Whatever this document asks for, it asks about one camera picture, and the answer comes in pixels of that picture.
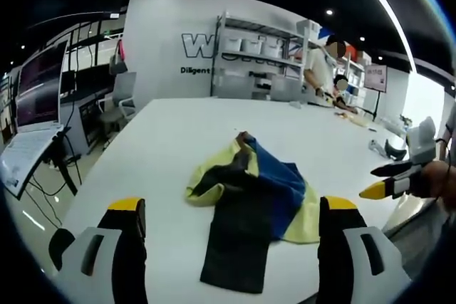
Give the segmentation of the person's right hand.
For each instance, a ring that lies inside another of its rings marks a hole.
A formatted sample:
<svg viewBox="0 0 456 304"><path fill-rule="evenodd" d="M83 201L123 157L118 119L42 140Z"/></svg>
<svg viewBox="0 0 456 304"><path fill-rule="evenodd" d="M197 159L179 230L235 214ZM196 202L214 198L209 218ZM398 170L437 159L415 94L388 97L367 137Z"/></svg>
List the person's right hand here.
<svg viewBox="0 0 456 304"><path fill-rule="evenodd" d="M454 211L455 167L443 161L427 164L418 179L411 182L410 192L420 198L441 199L447 211Z"/></svg>

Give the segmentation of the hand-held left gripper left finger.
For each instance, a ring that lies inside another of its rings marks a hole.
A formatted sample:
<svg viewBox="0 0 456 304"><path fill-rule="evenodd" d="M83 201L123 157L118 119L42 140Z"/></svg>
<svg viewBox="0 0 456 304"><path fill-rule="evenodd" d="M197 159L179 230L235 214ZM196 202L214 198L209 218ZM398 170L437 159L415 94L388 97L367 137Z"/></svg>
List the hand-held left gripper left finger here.
<svg viewBox="0 0 456 304"><path fill-rule="evenodd" d="M96 227L58 230L58 289L69 303L146 303L145 200L113 202Z"/></svg>

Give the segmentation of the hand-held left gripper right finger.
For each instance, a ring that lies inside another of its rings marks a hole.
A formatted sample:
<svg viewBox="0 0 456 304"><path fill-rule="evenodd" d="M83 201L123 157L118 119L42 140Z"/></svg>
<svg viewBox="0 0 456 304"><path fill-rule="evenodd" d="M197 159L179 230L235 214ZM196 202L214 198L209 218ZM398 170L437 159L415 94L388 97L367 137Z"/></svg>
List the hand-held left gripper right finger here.
<svg viewBox="0 0 456 304"><path fill-rule="evenodd" d="M392 303L411 283L400 251L351 201L320 198L317 303Z"/></svg>

